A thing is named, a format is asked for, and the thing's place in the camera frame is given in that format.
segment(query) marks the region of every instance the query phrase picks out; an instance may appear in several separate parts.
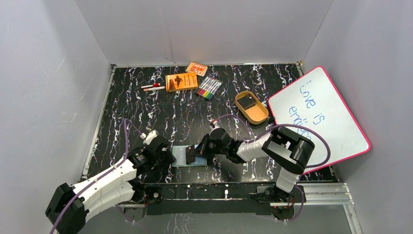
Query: black surface with white veins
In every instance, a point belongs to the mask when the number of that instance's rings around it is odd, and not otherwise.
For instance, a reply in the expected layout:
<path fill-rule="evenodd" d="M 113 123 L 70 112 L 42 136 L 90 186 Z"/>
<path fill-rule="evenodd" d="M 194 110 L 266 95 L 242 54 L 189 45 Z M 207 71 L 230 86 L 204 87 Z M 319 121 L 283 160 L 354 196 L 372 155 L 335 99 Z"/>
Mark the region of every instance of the black surface with white veins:
<path fill-rule="evenodd" d="M 130 67 L 116 68 L 104 109 L 97 140 L 92 152 L 88 177 L 109 168 L 125 151 L 123 118 L 129 118 L 144 133 L 157 130 L 171 145 L 197 144 L 209 133 L 209 121 L 224 114 L 235 114 L 246 120 L 235 106 L 237 93 L 253 92 L 267 106 L 268 98 L 299 77 L 295 64 L 219 65 L 209 66 L 206 76 L 223 82 L 218 92 L 208 101 L 194 90 L 167 93 L 166 90 L 143 92 L 140 86 L 155 82 L 165 84 L 165 75 L 184 73 L 186 67 Z M 199 83 L 205 77 L 198 77 Z M 250 133 L 257 135 L 273 123 L 248 124 Z M 243 125 L 230 117 L 220 125 L 237 139 L 248 136 Z M 141 139 L 136 131 L 130 133 L 133 149 Z M 207 166 L 166 167 L 141 175 L 145 183 L 219 183 L 275 181 L 280 166 L 268 158 L 254 159 L 245 164 L 234 164 L 217 156 Z M 302 180 L 335 180 L 330 169 L 324 168 L 301 178 Z"/>

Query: white wall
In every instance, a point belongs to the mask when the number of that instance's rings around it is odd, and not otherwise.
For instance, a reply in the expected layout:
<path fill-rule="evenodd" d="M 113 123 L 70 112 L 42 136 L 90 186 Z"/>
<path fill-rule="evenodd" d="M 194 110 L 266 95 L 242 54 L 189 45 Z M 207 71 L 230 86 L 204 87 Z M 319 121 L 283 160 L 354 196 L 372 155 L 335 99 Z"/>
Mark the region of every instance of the white wall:
<path fill-rule="evenodd" d="M 336 166 L 365 234 L 412 233 L 413 2 L 335 0 L 305 69 L 330 74 L 372 150 Z"/>
<path fill-rule="evenodd" d="M 75 183 L 110 65 L 74 0 L 1 1 L 0 226 L 45 234 L 57 186 Z"/>
<path fill-rule="evenodd" d="M 303 60 L 333 0 L 76 0 L 111 64 Z"/>

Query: black sponge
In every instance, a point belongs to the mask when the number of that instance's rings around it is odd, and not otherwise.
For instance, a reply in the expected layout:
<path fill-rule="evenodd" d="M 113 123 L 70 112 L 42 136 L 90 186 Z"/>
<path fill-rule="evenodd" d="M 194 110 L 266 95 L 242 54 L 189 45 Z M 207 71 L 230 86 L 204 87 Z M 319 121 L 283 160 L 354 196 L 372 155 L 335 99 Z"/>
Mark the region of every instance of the black sponge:
<path fill-rule="evenodd" d="M 255 99 L 251 96 L 251 94 L 247 94 L 244 97 L 237 100 L 238 103 L 244 108 L 244 110 L 255 106 Z"/>

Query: white pen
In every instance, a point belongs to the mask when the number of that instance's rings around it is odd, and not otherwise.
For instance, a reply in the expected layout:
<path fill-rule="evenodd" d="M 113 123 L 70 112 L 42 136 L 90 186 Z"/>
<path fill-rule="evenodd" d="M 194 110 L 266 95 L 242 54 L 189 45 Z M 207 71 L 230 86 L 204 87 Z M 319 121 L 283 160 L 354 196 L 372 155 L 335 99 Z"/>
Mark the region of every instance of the white pen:
<path fill-rule="evenodd" d="M 147 91 L 158 90 L 158 89 L 165 89 L 165 86 L 155 87 L 155 88 L 149 88 L 149 89 L 144 89 L 143 91 L 147 92 Z"/>

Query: tan tray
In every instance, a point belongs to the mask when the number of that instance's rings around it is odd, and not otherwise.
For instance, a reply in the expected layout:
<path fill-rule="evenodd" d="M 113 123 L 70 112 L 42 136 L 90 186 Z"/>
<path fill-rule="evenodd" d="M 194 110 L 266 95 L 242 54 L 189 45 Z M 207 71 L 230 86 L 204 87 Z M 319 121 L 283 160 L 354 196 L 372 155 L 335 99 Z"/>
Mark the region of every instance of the tan tray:
<path fill-rule="evenodd" d="M 250 94 L 255 99 L 255 106 L 250 107 L 247 110 L 244 110 L 244 108 L 239 104 L 238 99 L 248 94 Z M 264 120 L 267 119 L 269 114 L 267 108 L 263 106 L 260 100 L 258 100 L 258 98 L 250 91 L 243 91 L 237 94 L 235 96 L 235 105 L 237 105 L 238 109 L 240 109 L 240 111 L 252 124 L 260 124 L 264 122 Z"/>

